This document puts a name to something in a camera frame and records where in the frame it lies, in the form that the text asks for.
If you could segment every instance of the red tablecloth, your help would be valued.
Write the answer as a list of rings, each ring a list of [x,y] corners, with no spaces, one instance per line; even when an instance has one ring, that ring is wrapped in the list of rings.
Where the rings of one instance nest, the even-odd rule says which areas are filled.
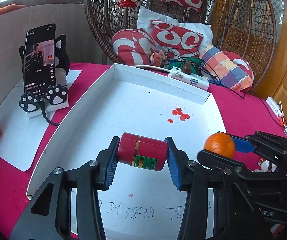
[[[61,122],[82,94],[108,68],[107,65],[71,63],[70,69],[82,70],[82,72],[69,89],[70,107],[57,110],[52,121]],[[258,98],[246,95],[245,99],[241,99],[233,92],[214,85],[210,85],[208,91],[215,97],[227,133],[244,137],[260,130],[285,136],[283,129],[272,120],[267,109]],[[26,197],[26,190],[30,177],[43,149],[55,130],[56,127],[48,126],[32,166],[26,172],[16,169],[0,158],[0,231],[7,238],[9,238],[15,223],[29,201]],[[254,153],[237,153],[235,159],[246,163],[246,166],[251,170],[259,168],[257,166],[259,157]]]

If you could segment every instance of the black cable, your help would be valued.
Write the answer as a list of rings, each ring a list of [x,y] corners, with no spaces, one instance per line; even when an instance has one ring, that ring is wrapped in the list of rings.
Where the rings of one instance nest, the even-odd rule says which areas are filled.
[[[44,100],[41,100],[39,102],[39,105],[40,105],[40,109],[41,109],[41,112],[42,112],[42,116],[45,118],[45,120],[51,124],[51,125],[54,125],[54,126],[59,126],[59,123],[55,123],[55,122],[51,122],[48,117],[47,117],[47,114],[45,112],[45,101]]]
[[[185,63],[185,61],[186,61],[185,58],[183,58],[183,57],[181,57],[181,56],[178,56],[178,55],[176,55],[176,54],[174,54],[174,55],[177,56],[179,59],[184,60],[184,62],[182,62],[181,64],[184,64],[184,63]],[[214,76],[213,76],[213,75],[210,73],[210,71],[206,68],[206,64],[211,68],[211,70],[212,70],[212,71],[215,73],[215,75],[217,76],[218,81],[219,81],[219,84],[214,83],[214,85],[220,86],[220,87],[224,87],[224,88],[226,88],[226,89],[232,91],[233,93],[235,93],[237,96],[239,96],[239,97],[242,98],[242,99],[245,98],[246,93],[244,93],[244,95],[241,96],[241,95],[239,95],[235,90],[233,90],[233,89],[231,89],[231,88],[225,86],[224,84],[222,84],[222,82],[221,82],[221,80],[220,80],[220,77],[218,76],[218,74],[216,73],[216,71],[215,71],[205,60],[203,60],[202,58],[200,58],[200,57],[197,56],[197,55],[195,55],[195,56],[196,56],[198,59],[200,59],[200,60],[205,64],[205,66],[203,66],[203,65],[201,65],[201,64],[198,64],[198,65],[201,66],[201,67],[204,69],[204,72],[205,72],[205,73],[207,73],[208,75],[210,75],[210,77],[213,79],[214,82],[215,82]],[[193,61],[191,61],[191,60],[188,60],[188,61],[189,61],[192,65],[195,65],[195,64],[196,64],[195,62],[193,62]]]
[[[266,106],[265,102],[264,102],[260,97],[258,97],[253,91],[251,91],[251,93],[253,93],[253,94],[263,103],[263,105],[266,107],[266,109],[267,109],[269,115],[270,115],[271,118],[274,120],[274,122],[275,122],[277,125],[281,126],[282,128],[286,129],[286,128],[287,128],[287,124],[286,124],[286,127],[284,127],[283,125],[281,125],[280,123],[278,123],[278,122],[276,121],[276,119],[271,115],[271,113],[270,113],[268,107]]]
[[[271,171],[272,168],[273,168],[273,163],[269,162],[269,164],[268,164],[268,171]]]

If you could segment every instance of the paw print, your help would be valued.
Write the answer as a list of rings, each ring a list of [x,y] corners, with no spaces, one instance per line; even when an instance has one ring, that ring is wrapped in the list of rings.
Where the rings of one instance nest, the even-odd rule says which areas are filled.
[[[28,113],[36,111],[40,108],[39,98],[35,97],[32,92],[29,92],[27,95],[23,94],[19,101],[19,106]]]
[[[55,85],[55,87],[48,87],[45,97],[53,106],[61,104],[68,98],[68,89],[63,88],[60,84]]]

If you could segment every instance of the red decoration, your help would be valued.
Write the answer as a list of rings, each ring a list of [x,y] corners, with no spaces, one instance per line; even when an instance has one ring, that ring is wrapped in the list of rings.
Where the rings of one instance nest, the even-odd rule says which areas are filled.
[[[136,2],[134,2],[133,0],[120,0],[119,1],[119,6],[123,7],[123,8],[136,8]]]

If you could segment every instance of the orange cushion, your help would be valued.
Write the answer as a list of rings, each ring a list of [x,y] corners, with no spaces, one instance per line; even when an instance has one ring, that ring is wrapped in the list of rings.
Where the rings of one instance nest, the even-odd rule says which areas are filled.
[[[7,12],[14,11],[16,9],[20,9],[20,8],[25,8],[25,5],[19,5],[19,4],[7,5],[5,7],[0,8],[0,15],[7,13]]]

